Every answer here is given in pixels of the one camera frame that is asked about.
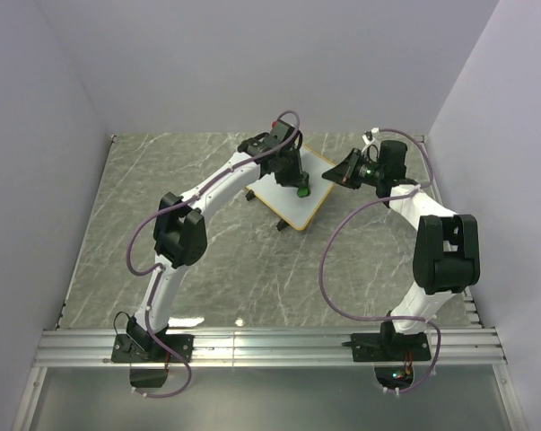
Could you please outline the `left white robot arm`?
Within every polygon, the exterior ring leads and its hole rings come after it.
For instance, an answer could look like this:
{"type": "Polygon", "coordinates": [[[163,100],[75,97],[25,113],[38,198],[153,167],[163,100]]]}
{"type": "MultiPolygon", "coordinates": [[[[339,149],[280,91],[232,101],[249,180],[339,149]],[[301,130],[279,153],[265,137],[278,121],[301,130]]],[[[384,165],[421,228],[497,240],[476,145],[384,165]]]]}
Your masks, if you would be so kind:
{"type": "Polygon", "coordinates": [[[128,320],[126,335],[144,361],[153,361],[169,349],[165,337],[170,305],[188,269],[206,252],[208,219],[239,191],[269,174],[280,187],[300,190],[304,197],[310,194],[309,174],[301,166],[302,140],[299,124],[277,119],[270,131],[243,140],[228,162],[194,188],[179,196],[165,194],[158,211],[137,226],[127,245],[127,269],[136,277],[150,275],[151,279],[142,304],[128,320]],[[136,269],[132,249],[150,222],[154,222],[154,263],[136,269]]]}

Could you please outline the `orange framed whiteboard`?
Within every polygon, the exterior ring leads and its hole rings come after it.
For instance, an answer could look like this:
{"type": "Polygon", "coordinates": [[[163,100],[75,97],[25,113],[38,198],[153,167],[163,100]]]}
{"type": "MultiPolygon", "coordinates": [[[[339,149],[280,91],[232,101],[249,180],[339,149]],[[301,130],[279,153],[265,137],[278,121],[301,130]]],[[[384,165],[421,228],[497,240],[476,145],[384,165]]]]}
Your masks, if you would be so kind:
{"type": "Polygon", "coordinates": [[[323,172],[334,167],[334,163],[314,151],[306,144],[301,147],[302,168],[310,175],[310,195],[299,198],[296,188],[284,188],[275,182],[273,175],[267,175],[247,186],[253,190],[255,199],[284,219],[295,231],[306,229],[318,212],[334,183],[321,178],[323,172]]]}

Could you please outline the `green whiteboard eraser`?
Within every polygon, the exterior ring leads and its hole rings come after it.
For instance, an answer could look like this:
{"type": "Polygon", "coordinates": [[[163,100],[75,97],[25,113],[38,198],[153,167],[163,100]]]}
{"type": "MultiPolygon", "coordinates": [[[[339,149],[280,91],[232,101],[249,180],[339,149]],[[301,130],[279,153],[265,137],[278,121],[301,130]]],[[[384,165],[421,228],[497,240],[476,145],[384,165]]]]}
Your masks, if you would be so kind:
{"type": "Polygon", "coordinates": [[[296,190],[296,194],[299,198],[306,198],[310,195],[311,191],[308,186],[300,186],[296,190]]]}

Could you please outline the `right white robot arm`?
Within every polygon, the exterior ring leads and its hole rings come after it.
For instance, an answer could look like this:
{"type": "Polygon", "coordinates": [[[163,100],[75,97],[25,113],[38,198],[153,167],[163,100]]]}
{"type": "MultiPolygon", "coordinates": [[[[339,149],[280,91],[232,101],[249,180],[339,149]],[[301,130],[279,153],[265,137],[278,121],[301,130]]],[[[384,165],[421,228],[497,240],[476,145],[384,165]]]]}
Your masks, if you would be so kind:
{"type": "Polygon", "coordinates": [[[408,146],[417,142],[406,133],[383,139],[374,128],[362,136],[364,146],[323,173],[325,180],[347,189],[374,188],[377,201],[403,217],[416,231],[412,260],[414,283],[401,303],[380,319],[379,347],[391,359],[400,358],[422,341],[435,313],[454,295],[480,278],[478,224],[426,193],[429,181],[406,175],[408,146]]]}

